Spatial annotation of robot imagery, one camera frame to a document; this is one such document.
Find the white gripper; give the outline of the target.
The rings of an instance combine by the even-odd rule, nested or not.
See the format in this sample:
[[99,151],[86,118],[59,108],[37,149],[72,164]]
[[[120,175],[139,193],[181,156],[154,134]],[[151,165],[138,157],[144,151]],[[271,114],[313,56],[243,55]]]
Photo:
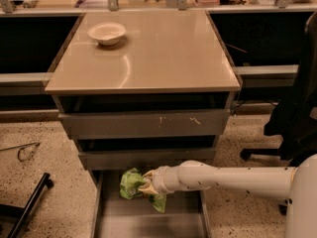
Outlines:
[[152,184],[139,187],[139,191],[145,194],[169,194],[180,189],[178,167],[159,167],[143,174],[144,178],[152,178]]

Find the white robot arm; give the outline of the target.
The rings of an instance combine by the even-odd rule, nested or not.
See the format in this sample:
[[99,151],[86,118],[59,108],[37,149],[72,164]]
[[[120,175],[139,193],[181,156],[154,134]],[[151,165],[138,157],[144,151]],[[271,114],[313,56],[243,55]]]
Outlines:
[[144,174],[140,191],[169,194],[213,186],[276,198],[287,204],[284,238],[317,238],[317,156],[297,167],[216,168],[197,161]]

